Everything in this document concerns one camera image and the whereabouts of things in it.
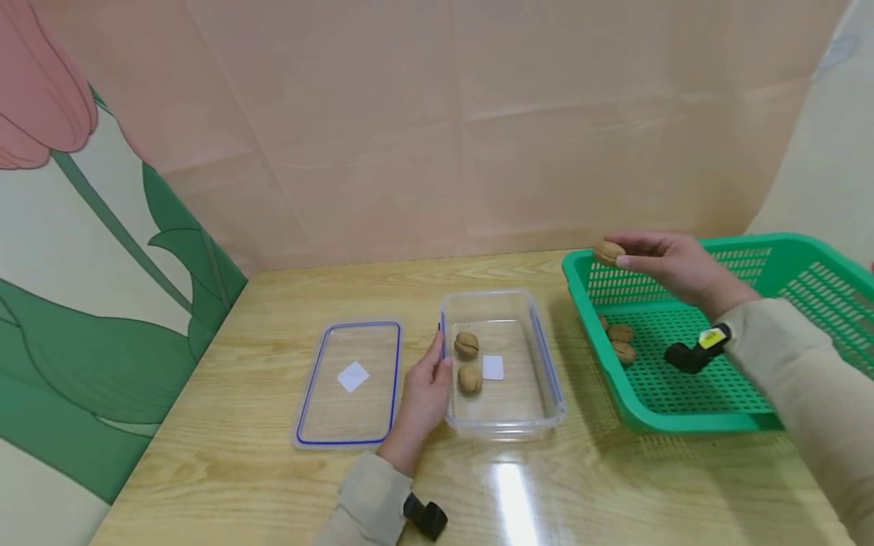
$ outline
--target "hand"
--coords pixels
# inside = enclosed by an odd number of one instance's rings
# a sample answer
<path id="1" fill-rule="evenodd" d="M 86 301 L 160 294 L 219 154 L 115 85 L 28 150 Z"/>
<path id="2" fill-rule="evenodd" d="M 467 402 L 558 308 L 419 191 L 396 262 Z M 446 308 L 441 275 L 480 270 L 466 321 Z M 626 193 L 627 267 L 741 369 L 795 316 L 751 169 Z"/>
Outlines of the hand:
<path id="1" fill-rule="evenodd" d="M 443 333 L 438 331 L 428 352 L 406 373 L 398 418 L 377 455 L 413 477 L 428 434 L 446 417 L 452 390 L 452 359 L 440 360 Z"/>
<path id="2" fill-rule="evenodd" d="M 761 296 L 722 267 L 691 235 L 628 232 L 607 237 L 628 253 L 616 265 L 651 276 L 711 323 L 741 303 Z"/>

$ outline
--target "pink tulip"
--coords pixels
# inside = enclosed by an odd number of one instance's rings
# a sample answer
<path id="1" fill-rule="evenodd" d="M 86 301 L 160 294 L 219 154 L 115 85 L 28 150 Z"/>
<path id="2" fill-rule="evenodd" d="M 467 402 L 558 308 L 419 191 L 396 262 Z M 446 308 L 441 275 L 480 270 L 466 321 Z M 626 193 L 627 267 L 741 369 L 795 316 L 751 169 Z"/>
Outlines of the pink tulip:
<path id="1" fill-rule="evenodd" d="M 27 0 L 0 0 L 0 169 L 75 152 L 97 127 L 88 82 Z"/>

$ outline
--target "green basket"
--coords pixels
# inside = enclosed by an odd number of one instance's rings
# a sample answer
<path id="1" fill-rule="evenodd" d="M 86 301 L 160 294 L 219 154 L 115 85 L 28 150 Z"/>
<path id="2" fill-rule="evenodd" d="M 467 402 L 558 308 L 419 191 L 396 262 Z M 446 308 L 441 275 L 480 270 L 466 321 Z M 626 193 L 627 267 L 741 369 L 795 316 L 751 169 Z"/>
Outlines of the green basket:
<path id="1" fill-rule="evenodd" d="M 766 297 L 791 301 L 831 335 L 844 360 L 874 377 L 874 276 L 814 238 L 791 233 L 702 241 L 723 266 Z M 701 373 L 664 360 L 676 342 L 709 327 L 697 309 L 639 273 L 604 267 L 591 250 L 562 262 L 590 346 L 622 418 L 637 431 L 669 433 L 780 430 L 768 402 L 720 356 Z M 635 330 L 637 361 L 623 368 L 598 313 Z"/>

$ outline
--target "pink wall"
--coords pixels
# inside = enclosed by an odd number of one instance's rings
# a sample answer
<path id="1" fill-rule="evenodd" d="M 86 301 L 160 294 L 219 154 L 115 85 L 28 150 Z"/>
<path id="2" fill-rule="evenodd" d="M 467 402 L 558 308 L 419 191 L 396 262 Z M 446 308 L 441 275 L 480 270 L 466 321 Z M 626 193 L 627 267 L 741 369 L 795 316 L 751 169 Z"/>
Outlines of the pink wall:
<path id="1" fill-rule="evenodd" d="M 33 0 L 248 272 L 742 232 L 846 0 Z"/>

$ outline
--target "wall mural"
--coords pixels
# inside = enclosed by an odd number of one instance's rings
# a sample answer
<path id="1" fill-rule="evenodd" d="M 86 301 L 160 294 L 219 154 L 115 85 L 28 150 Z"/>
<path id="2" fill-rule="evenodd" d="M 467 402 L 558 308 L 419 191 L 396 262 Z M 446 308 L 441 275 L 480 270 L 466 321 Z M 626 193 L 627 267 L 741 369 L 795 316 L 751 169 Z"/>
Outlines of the wall mural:
<path id="1" fill-rule="evenodd" d="M 25 0 L 0 74 L 0 543 L 86 543 L 246 279 Z"/>

